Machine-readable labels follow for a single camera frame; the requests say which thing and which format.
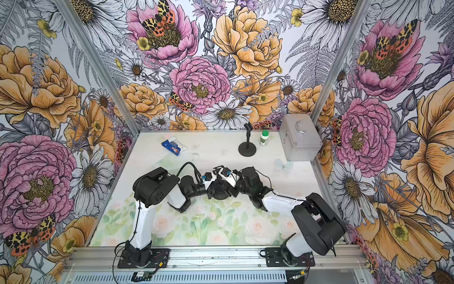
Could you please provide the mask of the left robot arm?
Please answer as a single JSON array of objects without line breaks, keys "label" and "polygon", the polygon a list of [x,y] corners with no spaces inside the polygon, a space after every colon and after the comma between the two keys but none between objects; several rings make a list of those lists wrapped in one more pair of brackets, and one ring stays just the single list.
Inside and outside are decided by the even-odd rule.
[{"label": "left robot arm", "polygon": [[148,268],[155,264],[155,256],[168,255],[152,250],[152,230],[158,206],[164,202],[180,213],[192,204],[195,196],[224,200],[230,197],[229,184],[216,178],[210,172],[201,175],[195,170],[195,178],[190,175],[179,177],[159,167],[141,177],[133,184],[136,211],[133,233],[125,242],[118,262],[118,268]]}]

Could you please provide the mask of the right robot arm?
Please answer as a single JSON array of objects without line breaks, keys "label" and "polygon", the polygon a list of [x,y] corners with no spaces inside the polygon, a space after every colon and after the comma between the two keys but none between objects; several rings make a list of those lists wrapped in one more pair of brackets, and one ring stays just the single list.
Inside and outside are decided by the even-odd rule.
[{"label": "right robot arm", "polygon": [[257,209],[293,217],[299,231],[285,239],[277,253],[284,265],[309,267],[312,253],[325,256],[331,251],[335,254],[335,244],[346,233],[346,225],[322,196],[311,193],[305,198],[295,198],[277,194],[272,183],[265,186],[261,182],[261,176],[253,167],[240,171],[222,167],[216,174],[229,195],[246,195]]}]

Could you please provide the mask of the black round stand base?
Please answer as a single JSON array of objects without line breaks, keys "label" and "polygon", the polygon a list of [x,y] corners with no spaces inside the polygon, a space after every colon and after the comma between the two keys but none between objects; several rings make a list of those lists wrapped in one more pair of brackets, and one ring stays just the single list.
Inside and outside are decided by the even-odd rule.
[{"label": "black round stand base", "polygon": [[256,146],[251,142],[243,142],[238,147],[238,152],[241,156],[251,157],[257,152]]}]

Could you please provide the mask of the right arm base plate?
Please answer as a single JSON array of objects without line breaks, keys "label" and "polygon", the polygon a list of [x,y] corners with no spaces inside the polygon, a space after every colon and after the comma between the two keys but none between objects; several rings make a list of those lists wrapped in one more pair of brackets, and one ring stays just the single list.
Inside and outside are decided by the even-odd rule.
[{"label": "right arm base plate", "polygon": [[259,252],[265,258],[267,267],[313,267],[315,266],[312,253],[293,256],[282,247],[266,247]]}]

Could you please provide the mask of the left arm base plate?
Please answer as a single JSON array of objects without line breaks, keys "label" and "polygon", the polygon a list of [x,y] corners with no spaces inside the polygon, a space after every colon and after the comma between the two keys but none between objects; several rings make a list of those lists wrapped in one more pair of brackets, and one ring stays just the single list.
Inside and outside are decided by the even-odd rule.
[{"label": "left arm base plate", "polygon": [[139,252],[124,250],[120,256],[117,268],[166,268],[169,261],[169,254],[170,249],[166,248],[148,248]]}]

